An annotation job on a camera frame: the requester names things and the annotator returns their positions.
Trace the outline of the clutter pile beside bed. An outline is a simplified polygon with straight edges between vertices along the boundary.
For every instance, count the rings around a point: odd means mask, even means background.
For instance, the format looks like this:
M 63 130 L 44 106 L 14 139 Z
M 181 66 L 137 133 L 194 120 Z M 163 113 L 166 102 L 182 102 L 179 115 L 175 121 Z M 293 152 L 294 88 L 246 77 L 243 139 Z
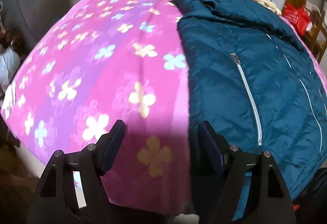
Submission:
M 1 99 L 26 54 L 23 35 L 5 27 L 1 20 Z

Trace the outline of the red plastic bag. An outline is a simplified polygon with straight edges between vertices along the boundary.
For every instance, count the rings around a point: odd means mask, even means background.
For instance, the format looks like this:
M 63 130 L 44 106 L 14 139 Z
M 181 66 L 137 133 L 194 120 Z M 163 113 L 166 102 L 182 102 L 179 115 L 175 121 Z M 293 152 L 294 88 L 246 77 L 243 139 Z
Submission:
M 299 36 L 304 36 L 311 19 L 305 10 L 305 6 L 295 8 L 290 4 L 283 7 L 282 16 L 295 28 Z

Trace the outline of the teal puffer jacket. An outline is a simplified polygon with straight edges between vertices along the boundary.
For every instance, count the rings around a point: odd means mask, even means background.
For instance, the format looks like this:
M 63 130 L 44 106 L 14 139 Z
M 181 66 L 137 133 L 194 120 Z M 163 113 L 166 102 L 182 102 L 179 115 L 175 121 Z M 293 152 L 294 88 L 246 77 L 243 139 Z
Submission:
M 220 181 L 198 137 L 208 121 L 243 151 L 269 151 L 291 198 L 326 160 L 326 91 L 306 48 L 279 16 L 251 0 L 171 0 L 188 63 L 192 200 L 211 209 Z

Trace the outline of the wooden shelf unit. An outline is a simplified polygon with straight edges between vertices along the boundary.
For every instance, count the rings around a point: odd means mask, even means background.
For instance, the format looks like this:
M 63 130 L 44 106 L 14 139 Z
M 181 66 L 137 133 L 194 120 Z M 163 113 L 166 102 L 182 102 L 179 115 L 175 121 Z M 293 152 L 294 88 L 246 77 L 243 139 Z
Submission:
M 326 10 L 306 2 L 305 11 L 308 13 L 310 22 L 303 36 L 304 42 L 320 63 L 326 51 Z

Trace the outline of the pink floral bed cover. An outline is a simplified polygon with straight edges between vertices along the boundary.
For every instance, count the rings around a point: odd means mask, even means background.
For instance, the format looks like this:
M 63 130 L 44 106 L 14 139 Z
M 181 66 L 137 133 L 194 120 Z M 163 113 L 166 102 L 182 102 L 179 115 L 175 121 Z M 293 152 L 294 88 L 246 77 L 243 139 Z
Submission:
M 188 63 L 171 0 L 81 0 L 34 47 L 1 109 L 41 161 L 127 134 L 103 178 L 111 202 L 165 215 L 190 210 Z

